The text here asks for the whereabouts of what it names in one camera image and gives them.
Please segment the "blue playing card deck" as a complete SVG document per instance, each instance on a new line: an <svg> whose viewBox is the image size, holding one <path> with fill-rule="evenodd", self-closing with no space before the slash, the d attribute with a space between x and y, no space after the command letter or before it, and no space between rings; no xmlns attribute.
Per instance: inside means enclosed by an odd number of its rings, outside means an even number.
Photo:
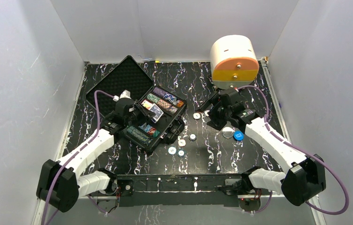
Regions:
<svg viewBox="0 0 353 225"><path fill-rule="evenodd" d="M164 112L157 104L152 104L152 106L149 108L149 111L154 113L154 116L151 118L153 123L157 123L158 120L164 115Z"/></svg>

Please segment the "red playing card deck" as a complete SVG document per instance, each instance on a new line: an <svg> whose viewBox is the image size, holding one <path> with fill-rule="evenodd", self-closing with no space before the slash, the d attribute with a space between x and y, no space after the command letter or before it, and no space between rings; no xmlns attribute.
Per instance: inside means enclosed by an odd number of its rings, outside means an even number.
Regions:
<svg viewBox="0 0 353 225"><path fill-rule="evenodd" d="M150 110L153 107L153 103L147 100L143 100L141 104L148 110Z"/></svg>

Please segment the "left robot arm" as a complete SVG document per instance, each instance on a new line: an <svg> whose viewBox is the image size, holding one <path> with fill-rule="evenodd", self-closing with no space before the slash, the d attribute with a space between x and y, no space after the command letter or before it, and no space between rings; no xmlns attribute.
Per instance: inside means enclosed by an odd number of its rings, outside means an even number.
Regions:
<svg viewBox="0 0 353 225"><path fill-rule="evenodd" d="M84 170L118 138L127 134L141 135L136 126L162 116L157 105L139 103L129 97L115 96L116 108L99 120L94 133L76 149L57 161L47 160L41 169L37 197L61 212L69 211L81 197L94 192L115 195L120 192L117 175L104 168L83 175Z"/></svg>

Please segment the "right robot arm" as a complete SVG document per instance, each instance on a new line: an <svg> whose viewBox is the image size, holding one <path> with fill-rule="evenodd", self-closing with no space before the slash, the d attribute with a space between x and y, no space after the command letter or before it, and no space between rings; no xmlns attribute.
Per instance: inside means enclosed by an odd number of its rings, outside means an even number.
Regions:
<svg viewBox="0 0 353 225"><path fill-rule="evenodd" d="M290 147L264 117L245 106L236 89L214 93L197 112L203 113L206 109L210 118L208 126L220 131L230 123L264 148L282 169L276 172L254 166L243 172L240 180L227 181L220 191L227 195L242 195L267 189L283 194L291 204L300 206L326 189L323 160L318 155L309 156Z"/></svg>

